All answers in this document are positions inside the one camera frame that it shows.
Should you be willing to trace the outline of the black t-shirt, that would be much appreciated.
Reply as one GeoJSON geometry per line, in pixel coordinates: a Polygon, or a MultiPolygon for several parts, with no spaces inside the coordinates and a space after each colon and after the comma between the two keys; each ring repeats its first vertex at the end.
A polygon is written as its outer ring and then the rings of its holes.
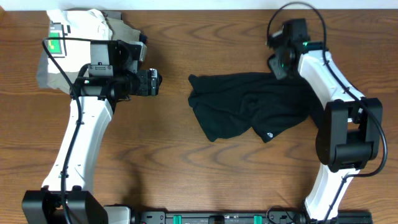
{"type": "Polygon", "coordinates": [[[267,143],[307,118],[317,127],[324,109],[308,82],[248,72],[188,78],[188,104],[209,141],[228,139],[248,129],[267,143]]]}

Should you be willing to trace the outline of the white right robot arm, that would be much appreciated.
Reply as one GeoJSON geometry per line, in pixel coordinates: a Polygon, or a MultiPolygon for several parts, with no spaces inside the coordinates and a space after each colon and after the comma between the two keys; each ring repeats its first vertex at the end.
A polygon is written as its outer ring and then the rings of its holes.
{"type": "Polygon", "coordinates": [[[323,42],[284,40],[268,43],[275,53],[268,64],[278,79],[303,78],[323,106],[323,119],[315,141],[320,168],[303,202],[303,209],[276,223],[372,223],[370,212],[341,212],[339,204],[355,177],[383,147],[378,174],[387,159],[386,137],[381,127],[382,103],[366,98],[339,71],[323,42]]]}

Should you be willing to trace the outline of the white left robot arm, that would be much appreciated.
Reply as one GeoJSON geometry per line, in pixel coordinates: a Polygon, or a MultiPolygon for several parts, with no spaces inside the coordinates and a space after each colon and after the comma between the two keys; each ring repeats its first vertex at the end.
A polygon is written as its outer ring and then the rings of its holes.
{"type": "Polygon", "coordinates": [[[40,190],[28,190],[22,210],[28,223],[133,223],[127,205],[102,206],[93,196],[101,142],[116,104],[131,95],[155,96],[162,77],[156,69],[94,71],[84,65],[74,82],[70,118],[56,161],[40,190]]]}

